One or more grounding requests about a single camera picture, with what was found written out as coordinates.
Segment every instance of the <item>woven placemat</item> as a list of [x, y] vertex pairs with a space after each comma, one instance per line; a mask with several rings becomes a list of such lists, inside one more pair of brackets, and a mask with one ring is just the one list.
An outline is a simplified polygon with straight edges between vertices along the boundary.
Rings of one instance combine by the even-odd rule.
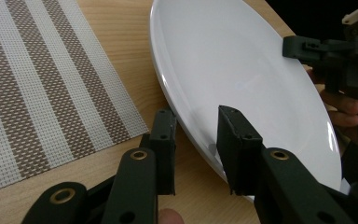
[[0, 188], [145, 132], [75, 0], [0, 0]]

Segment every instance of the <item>wooden table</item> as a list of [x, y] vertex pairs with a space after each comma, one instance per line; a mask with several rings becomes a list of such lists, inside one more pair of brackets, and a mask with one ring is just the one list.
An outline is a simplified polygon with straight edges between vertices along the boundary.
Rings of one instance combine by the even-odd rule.
[[[263, 0], [246, 0], [282, 36], [292, 32]], [[78, 0], [103, 49], [117, 69], [147, 126], [167, 101], [158, 84], [148, 43], [152, 0]], [[0, 224], [21, 223], [30, 206], [47, 188], [75, 181], [88, 189], [116, 173], [121, 155], [137, 147], [140, 137], [0, 189]], [[177, 132], [176, 196], [159, 197], [160, 208], [173, 208], [186, 223], [259, 223], [253, 204], [229, 195], [184, 132]]]

